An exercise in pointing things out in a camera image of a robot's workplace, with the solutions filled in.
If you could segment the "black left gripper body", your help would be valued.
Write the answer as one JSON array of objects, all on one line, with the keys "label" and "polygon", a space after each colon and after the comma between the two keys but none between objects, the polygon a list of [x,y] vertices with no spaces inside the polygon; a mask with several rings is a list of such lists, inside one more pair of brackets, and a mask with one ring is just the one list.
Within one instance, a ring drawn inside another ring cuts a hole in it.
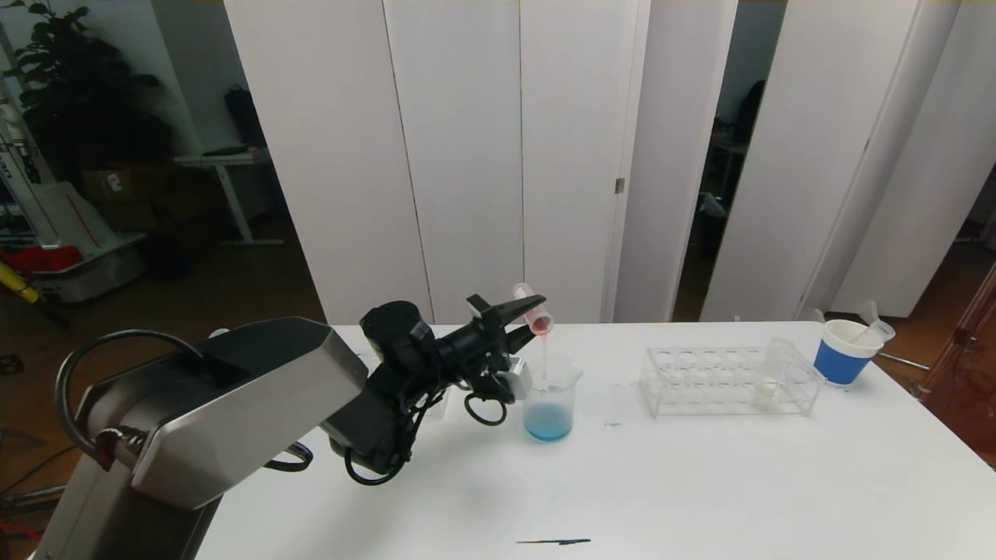
[{"label": "black left gripper body", "polygon": [[481,296],[468,297],[471,320],[437,341],[437,353],[445,366],[508,366],[506,324],[502,307]]}]

